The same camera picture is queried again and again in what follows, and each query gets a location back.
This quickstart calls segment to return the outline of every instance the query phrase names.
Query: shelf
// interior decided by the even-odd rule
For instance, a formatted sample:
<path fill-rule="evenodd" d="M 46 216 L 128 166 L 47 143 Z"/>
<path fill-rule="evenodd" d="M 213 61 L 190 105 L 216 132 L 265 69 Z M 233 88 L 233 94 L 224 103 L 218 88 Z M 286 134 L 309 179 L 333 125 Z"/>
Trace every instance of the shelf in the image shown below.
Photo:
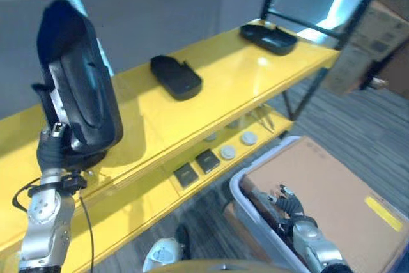
<path fill-rule="evenodd" d="M 90 207 L 109 202 L 113 193 L 321 67 L 330 68 L 338 52 L 300 40 L 293 52 L 276 56 L 240 38 L 234 29 L 171 55 L 187 60 L 203 78 L 202 91 L 190 100 L 175 101 L 152 76 L 149 64 L 113 77 L 124 136 L 91 168 L 92 175 L 86 175 L 83 196 Z M 0 191 L 0 251 L 15 249 L 25 234 L 27 218 L 12 207 L 11 199 L 40 176 L 36 147 L 44 125 L 38 105 L 0 121 L 0 181 L 7 183 Z M 25 195 L 20 200 L 25 206 L 29 203 Z"/>
<path fill-rule="evenodd" d="M 269 121 L 274 123 L 274 129 L 270 127 L 270 124 L 268 123 Z M 166 162 L 163 165 L 163 169 L 166 176 L 170 179 L 175 189 L 178 191 L 178 194 L 180 196 L 189 197 L 198 191 L 198 187 L 201 189 L 204 185 L 211 183 L 221 174 L 225 173 L 226 170 L 231 169 L 234 165 L 240 162 L 244 157 L 249 156 L 271 139 L 279 136 L 284 131 L 289 130 L 291 126 L 291 121 L 281 114 L 271 110 L 271 108 L 268 106 L 258 108 L 257 111 L 253 111 L 251 114 L 246 114 L 240 118 L 240 123 L 237 128 L 223 128 L 217 132 L 216 140 L 211 142 L 199 142 L 190 150 Z M 252 146 L 245 146 L 240 141 L 240 136 L 245 131 L 250 131 L 257 135 L 258 141 L 256 144 Z M 226 145 L 233 146 L 236 150 L 236 157 L 232 160 L 224 160 L 220 156 L 220 148 Z M 206 149 L 211 149 L 211 151 L 220 160 L 220 165 L 208 174 L 205 174 L 200 168 L 199 164 L 195 161 L 196 156 Z M 180 185 L 178 179 L 173 175 L 173 172 L 187 162 L 190 163 L 199 178 L 184 189 Z"/>
<path fill-rule="evenodd" d="M 268 125 L 269 121 L 274 123 L 273 130 Z M 254 114 L 244 116 L 237 128 L 226 127 L 220 130 L 216 140 L 201 141 L 147 175 L 129 182 L 125 187 L 111 191 L 111 195 L 103 202 L 88 209 L 93 224 L 96 261 L 115 252 L 242 159 L 290 129 L 292 124 L 281 114 L 264 106 Z M 245 146 L 240 142 L 240 135 L 245 131 L 251 131 L 258 136 L 255 145 Z M 236 157 L 230 161 L 223 160 L 219 155 L 219 148 L 227 144 L 236 148 Z M 194 157 L 207 148 L 212 149 L 218 156 L 220 165 L 206 175 L 194 162 Z M 188 161 L 192 162 L 199 180 L 183 189 L 174 177 L 173 171 Z M 91 242 L 88 225 L 82 208 L 78 209 L 79 214 L 72 221 L 72 242 L 63 272 L 83 271 L 88 269 L 90 264 Z M 8 258 L 7 269 L 17 265 L 18 258 L 15 253 L 11 253 Z"/>

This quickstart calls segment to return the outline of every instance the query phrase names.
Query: white plastic bin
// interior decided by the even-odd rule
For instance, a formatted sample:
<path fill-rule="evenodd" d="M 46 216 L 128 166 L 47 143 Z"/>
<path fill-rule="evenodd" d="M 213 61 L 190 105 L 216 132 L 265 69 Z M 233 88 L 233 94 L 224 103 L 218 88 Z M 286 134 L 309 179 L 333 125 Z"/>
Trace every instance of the white plastic bin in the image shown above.
<path fill-rule="evenodd" d="M 242 169 L 230 180 L 230 190 L 236 202 L 235 214 L 246 226 L 251 235 L 259 242 L 274 265 L 292 270 L 296 273 L 310 273 L 291 249 L 281 240 L 267 222 L 260 216 L 253 204 L 243 195 L 239 188 L 243 176 L 271 159 L 276 153 L 300 137 L 291 136 L 283 139 L 280 145 L 256 159 L 249 167 Z"/>

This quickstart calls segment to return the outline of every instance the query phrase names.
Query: person's foot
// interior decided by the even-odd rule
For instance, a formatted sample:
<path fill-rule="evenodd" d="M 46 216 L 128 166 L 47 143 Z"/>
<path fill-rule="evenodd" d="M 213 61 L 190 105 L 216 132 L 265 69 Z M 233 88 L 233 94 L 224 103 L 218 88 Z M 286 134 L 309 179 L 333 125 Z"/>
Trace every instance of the person's foot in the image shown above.
<path fill-rule="evenodd" d="M 190 255 L 190 237 L 189 232 L 185 224 L 179 224 L 177 227 L 174 238 L 179 242 L 182 247 L 182 259 L 191 259 Z"/>

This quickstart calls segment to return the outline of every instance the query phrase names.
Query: cable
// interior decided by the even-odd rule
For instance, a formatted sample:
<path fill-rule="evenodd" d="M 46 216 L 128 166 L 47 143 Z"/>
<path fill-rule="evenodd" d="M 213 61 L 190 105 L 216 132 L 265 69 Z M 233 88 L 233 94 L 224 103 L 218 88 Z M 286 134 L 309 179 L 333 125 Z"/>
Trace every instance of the cable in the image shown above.
<path fill-rule="evenodd" d="M 91 236 L 91 270 L 90 272 L 93 273 L 94 271 L 94 234 L 92 233 L 92 225 L 91 225 L 91 220 L 89 219 L 89 214 L 88 214 L 88 210 L 87 207 L 85 206 L 85 202 L 82 199 L 81 196 L 81 190 L 79 191 L 79 200 L 81 202 L 81 205 L 84 209 L 85 212 L 85 216 L 87 218 L 87 222 L 88 222 L 88 228 L 89 228 L 89 235 Z"/>
<path fill-rule="evenodd" d="M 33 183 L 35 183 L 37 180 L 40 180 L 40 177 L 31 180 L 29 183 L 27 183 L 25 186 L 23 186 L 22 188 L 20 188 L 13 196 L 12 199 L 12 205 L 17 208 L 20 209 L 21 211 L 27 212 L 27 209 L 25 207 L 23 207 L 23 205 L 20 204 L 19 200 L 17 199 L 18 196 L 20 195 L 21 192 L 23 192 L 24 190 L 28 190 L 33 186 Z"/>

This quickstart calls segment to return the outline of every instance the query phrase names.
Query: gray wall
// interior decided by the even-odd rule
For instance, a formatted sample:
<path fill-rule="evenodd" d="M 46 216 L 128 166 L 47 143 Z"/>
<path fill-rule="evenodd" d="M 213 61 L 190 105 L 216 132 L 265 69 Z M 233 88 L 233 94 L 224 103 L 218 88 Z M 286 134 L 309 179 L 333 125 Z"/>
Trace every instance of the gray wall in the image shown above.
<path fill-rule="evenodd" d="M 38 102 L 30 88 L 41 81 L 35 40 L 50 1 L 0 0 L 0 118 Z M 263 0 L 82 1 L 112 69 L 121 72 L 257 18 Z M 317 22 L 332 0 L 275 3 L 280 10 Z"/>

